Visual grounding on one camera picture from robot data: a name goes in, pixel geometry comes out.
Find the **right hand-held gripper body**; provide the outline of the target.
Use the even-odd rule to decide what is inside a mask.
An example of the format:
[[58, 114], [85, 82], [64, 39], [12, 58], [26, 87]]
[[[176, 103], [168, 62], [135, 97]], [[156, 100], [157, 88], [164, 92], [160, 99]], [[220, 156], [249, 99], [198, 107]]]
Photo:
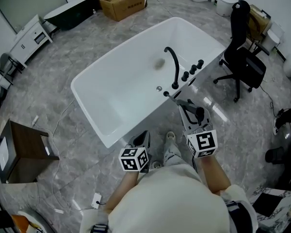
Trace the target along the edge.
[[211, 156], [217, 149], [217, 133], [213, 129], [210, 120], [199, 124], [183, 122], [186, 145], [191, 151], [193, 158]]

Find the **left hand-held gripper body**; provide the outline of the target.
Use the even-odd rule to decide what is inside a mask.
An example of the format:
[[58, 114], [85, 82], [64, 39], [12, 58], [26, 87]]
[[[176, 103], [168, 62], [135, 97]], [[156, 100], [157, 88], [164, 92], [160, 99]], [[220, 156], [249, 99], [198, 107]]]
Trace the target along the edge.
[[118, 159], [125, 172], [149, 172], [152, 155], [146, 144], [132, 146], [127, 144], [120, 150]]

